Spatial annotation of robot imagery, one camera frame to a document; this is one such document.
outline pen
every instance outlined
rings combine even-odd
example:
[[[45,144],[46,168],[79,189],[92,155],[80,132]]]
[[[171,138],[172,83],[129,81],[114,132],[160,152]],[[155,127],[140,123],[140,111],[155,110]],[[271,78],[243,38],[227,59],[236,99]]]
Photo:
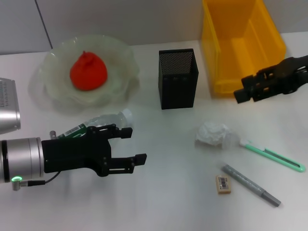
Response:
[[[245,140],[245,139],[241,139],[240,141],[240,145],[255,152],[255,153],[258,153],[262,156],[265,156],[271,160],[274,160],[284,166],[287,166],[295,171],[298,171],[298,172],[304,172],[306,170],[305,166],[294,161],[294,160],[291,160],[287,157],[284,157],[283,155],[279,155],[273,151],[271,151],[270,149],[268,148],[265,148],[265,147],[262,147],[260,145],[257,145],[257,144],[254,144],[252,143],[251,141],[248,141],[248,140]]]
[[[281,201],[277,198],[273,197],[271,194],[269,194],[267,191],[265,191],[263,188],[258,186],[256,183],[248,179],[243,174],[236,171],[234,168],[232,168],[229,165],[225,165],[221,169],[223,172],[240,182],[242,185],[250,189],[252,192],[257,194],[259,197],[262,197],[266,201],[270,202],[272,205],[278,207],[281,204]]]

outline green bottle label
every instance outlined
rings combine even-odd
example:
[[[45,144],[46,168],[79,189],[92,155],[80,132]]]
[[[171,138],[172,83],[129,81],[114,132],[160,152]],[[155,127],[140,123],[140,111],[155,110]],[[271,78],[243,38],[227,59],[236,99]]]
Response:
[[[80,137],[86,134],[86,132],[87,132],[87,127],[84,124],[80,124],[79,126],[72,128],[69,131],[59,135],[58,139]]]

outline yellow plastic bin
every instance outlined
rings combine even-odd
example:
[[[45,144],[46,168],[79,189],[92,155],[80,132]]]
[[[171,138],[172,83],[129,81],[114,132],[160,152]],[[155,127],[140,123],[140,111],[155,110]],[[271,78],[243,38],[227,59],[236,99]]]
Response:
[[[203,0],[202,45],[215,96],[284,59],[286,47],[262,0]]]

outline clear glass bowl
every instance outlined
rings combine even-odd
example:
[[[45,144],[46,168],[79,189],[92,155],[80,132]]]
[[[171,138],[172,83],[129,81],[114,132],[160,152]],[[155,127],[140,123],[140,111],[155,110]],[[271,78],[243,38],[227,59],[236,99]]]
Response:
[[[81,91],[76,89],[69,72],[83,51],[98,55],[105,63],[108,80],[101,87]],[[125,43],[105,35],[75,37],[52,49],[45,57],[38,75],[47,93],[64,104],[102,105],[124,95],[128,84],[139,73],[132,49]]]

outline green utility knife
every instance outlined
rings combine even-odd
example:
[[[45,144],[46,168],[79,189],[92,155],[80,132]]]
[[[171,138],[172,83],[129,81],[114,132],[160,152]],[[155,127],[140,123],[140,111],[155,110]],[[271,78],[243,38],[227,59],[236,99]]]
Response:
[[[262,156],[265,156],[271,160],[274,160],[284,166],[287,166],[289,168],[294,169],[295,171],[298,172],[304,172],[306,170],[305,166],[303,166],[302,164],[291,160],[289,158],[284,157],[283,155],[279,155],[265,147],[262,147],[260,145],[254,144],[251,141],[245,140],[245,139],[241,139],[240,141],[240,145],[255,152],[258,153]]]

